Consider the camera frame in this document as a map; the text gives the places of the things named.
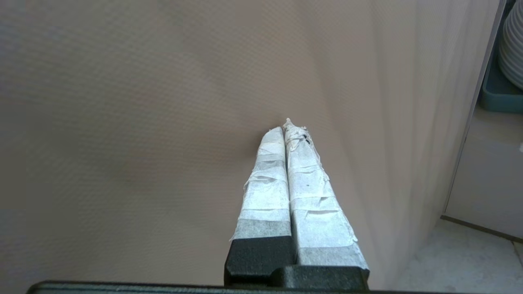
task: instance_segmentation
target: floor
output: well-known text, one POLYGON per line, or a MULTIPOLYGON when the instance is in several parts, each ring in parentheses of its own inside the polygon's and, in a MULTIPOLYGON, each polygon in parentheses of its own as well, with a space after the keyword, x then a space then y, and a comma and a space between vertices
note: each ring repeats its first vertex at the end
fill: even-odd
POLYGON ((523 244, 439 220, 396 290, 523 293, 523 244))

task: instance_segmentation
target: stacked white bowls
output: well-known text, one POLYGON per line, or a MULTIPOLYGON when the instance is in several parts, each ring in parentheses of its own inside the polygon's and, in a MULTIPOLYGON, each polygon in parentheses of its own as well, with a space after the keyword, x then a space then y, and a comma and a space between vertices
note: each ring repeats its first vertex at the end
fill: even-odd
POLYGON ((517 0, 508 14, 499 44, 499 69, 523 89, 523 1, 517 0))

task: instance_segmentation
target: white cabinet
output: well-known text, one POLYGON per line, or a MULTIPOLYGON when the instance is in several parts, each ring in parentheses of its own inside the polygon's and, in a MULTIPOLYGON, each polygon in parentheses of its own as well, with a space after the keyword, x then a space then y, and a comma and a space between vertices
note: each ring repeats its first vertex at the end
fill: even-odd
POLYGON ((445 215, 523 238, 523 115, 476 107, 445 215))

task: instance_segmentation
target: white tape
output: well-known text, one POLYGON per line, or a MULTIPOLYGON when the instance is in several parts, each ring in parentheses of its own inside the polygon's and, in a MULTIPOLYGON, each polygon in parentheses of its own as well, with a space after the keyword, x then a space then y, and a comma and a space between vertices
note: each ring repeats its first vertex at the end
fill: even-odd
POLYGON ((298 248, 349 247, 354 231, 336 200, 320 156, 305 128, 283 125, 293 236, 298 248))
POLYGON ((291 233, 285 143, 280 127, 267 132, 261 140, 253 171, 244 185, 242 210, 238 220, 266 221, 272 224, 242 222, 241 226, 236 227, 233 239, 291 233))
POLYGON ((290 222, 289 209, 273 210, 242 210, 238 219, 263 220, 263 221, 288 221, 290 222))
POLYGON ((295 210, 292 219, 299 248, 346 247, 358 241, 340 210, 295 210))

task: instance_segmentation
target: beige fabric curtain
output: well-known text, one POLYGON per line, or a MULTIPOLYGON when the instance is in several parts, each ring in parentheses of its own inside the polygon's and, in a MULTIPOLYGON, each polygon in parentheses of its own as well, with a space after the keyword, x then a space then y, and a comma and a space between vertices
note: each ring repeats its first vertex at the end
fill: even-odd
POLYGON ((262 135, 307 126, 390 288, 442 212, 497 1, 2 1, 0 292, 222 284, 262 135))

